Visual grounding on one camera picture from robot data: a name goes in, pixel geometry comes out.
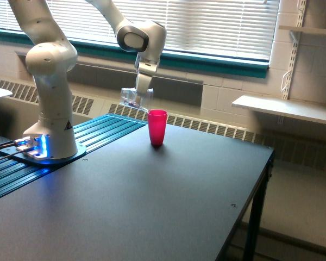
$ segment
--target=blue rail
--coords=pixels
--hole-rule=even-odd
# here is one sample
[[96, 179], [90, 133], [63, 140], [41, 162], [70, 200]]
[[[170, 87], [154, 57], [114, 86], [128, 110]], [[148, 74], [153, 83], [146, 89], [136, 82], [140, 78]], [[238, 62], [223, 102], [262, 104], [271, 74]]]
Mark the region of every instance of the blue rail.
[[[87, 148], [87, 154], [146, 124], [144, 121], [108, 114], [74, 127], [75, 138]], [[0, 197], [55, 171], [59, 167], [31, 166], [12, 159], [0, 161]]]

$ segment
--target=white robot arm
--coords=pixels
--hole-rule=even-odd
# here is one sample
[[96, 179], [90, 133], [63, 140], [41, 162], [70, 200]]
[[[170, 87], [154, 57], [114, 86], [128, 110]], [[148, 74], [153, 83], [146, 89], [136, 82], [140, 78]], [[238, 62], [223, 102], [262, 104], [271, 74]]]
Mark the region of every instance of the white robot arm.
[[18, 149], [36, 147], [36, 160], [64, 159], [77, 153], [72, 128], [72, 95], [66, 72], [77, 61], [77, 51], [54, 21], [45, 0], [9, 0], [22, 30], [35, 46], [26, 64], [39, 93], [39, 121], [24, 132], [31, 140]]
[[140, 104], [149, 89], [152, 77], [157, 72], [166, 40], [166, 29], [154, 21], [130, 22], [112, 0], [86, 1], [96, 7], [109, 22], [122, 49], [138, 52], [135, 62], [137, 69], [135, 102]]

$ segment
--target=heater vent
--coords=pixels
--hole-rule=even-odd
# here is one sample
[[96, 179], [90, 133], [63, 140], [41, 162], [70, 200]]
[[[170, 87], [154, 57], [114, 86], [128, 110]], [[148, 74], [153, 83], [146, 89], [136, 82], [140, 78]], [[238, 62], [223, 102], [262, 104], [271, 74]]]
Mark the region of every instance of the heater vent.
[[[39, 97], [35, 86], [0, 80], [0, 88], [12, 92], [10, 98], [26, 102], [39, 103]], [[81, 96], [72, 96], [72, 111], [83, 115], [89, 115], [94, 99]]]
[[[137, 120], [147, 120], [147, 113], [114, 103], [110, 106], [109, 113], [116, 113], [123, 116], [129, 115], [129, 117]], [[275, 149], [276, 160], [287, 161], [326, 171], [326, 145], [317, 142], [308, 142], [288, 136], [255, 133], [245, 128], [176, 114], [168, 115], [167, 124], [271, 146]]]

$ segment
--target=window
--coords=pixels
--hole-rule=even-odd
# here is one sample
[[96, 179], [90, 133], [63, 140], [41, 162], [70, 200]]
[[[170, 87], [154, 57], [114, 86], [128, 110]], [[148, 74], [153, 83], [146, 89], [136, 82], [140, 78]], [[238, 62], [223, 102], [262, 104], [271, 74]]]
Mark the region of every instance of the window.
[[[103, 16], [84, 0], [47, 0], [70, 38], [116, 43]], [[165, 50], [268, 61], [279, 0], [114, 0], [131, 21], [155, 20], [167, 28]], [[20, 30], [7, 0], [0, 29]]]

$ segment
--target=red cup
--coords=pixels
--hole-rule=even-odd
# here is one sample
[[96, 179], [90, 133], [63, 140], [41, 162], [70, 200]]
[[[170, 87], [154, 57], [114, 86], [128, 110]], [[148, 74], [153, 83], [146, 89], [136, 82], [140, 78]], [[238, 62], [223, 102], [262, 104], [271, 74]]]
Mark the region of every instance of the red cup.
[[167, 112], [165, 110], [150, 110], [147, 119], [151, 144], [154, 146], [162, 145], [167, 124]]

